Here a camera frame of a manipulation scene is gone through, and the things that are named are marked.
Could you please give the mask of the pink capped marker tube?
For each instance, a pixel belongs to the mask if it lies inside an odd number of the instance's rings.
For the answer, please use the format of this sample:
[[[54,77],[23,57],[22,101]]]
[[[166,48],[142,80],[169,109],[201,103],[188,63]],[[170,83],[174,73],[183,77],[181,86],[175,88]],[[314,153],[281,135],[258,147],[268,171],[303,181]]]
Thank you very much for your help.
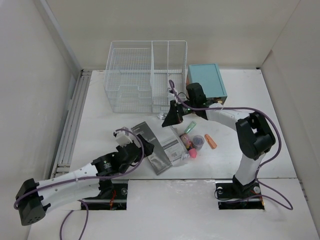
[[[179,138],[187,149],[189,156],[195,159],[197,157],[197,150],[194,147],[194,144],[190,140],[189,136],[186,133],[183,133],[179,136]]]

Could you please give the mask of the teal drawer box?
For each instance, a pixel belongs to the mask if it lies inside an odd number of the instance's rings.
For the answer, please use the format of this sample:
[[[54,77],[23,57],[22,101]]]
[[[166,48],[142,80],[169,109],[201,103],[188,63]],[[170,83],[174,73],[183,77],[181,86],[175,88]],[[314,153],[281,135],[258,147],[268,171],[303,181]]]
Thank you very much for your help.
[[[190,64],[186,85],[199,83],[207,98],[224,104],[228,95],[217,63]]]

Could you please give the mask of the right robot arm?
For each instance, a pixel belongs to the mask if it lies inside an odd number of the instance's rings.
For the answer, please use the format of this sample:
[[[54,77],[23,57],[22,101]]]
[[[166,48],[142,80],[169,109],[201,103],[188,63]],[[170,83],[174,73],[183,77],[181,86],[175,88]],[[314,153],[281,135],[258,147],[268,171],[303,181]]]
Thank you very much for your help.
[[[276,143],[264,113],[253,108],[225,107],[218,101],[207,98],[197,82],[186,87],[186,101],[181,100],[172,80],[169,81],[169,86],[174,99],[170,101],[162,127],[178,125],[183,122],[184,116],[194,113],[202,119],[220,123],[236,131],[242,152],[240,165],[232,182],[218,186],[216,193],[223,201],[248,197],[256,182],[256,172],[262,159]]]

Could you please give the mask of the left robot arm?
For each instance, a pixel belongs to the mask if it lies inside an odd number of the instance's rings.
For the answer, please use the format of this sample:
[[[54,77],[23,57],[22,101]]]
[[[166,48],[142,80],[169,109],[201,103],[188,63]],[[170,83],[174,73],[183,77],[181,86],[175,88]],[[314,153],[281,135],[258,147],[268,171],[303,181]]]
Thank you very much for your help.
[[[13,205],[19,213],[21,225],[32,225],[54,209],[77,200],[109,197],[113,189],[111,180],[133,172],[154,148],[138,134],[136,140],[119,144],[114,152],[75,171],[42,181],[25,180]]]

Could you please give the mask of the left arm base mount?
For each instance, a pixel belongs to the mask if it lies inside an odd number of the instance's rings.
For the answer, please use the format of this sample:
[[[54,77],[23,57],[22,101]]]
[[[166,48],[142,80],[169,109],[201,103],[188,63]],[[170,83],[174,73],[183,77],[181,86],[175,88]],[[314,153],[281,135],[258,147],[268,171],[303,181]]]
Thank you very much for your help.
[[[83,201],[91,211],[124,211],[127,209],[128,187],[128,180],[112,180],[111,190]]]

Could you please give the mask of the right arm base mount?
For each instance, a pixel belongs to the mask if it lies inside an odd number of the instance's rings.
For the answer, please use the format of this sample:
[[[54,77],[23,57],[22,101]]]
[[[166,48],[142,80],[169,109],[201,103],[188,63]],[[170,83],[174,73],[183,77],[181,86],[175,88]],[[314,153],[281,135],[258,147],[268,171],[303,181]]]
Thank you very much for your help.
[[[260,194],[261,189],[257,182],[242,193],[233,188],[232,181],[215,183],[214,196],[218,200],[219,210],[264,210]]]

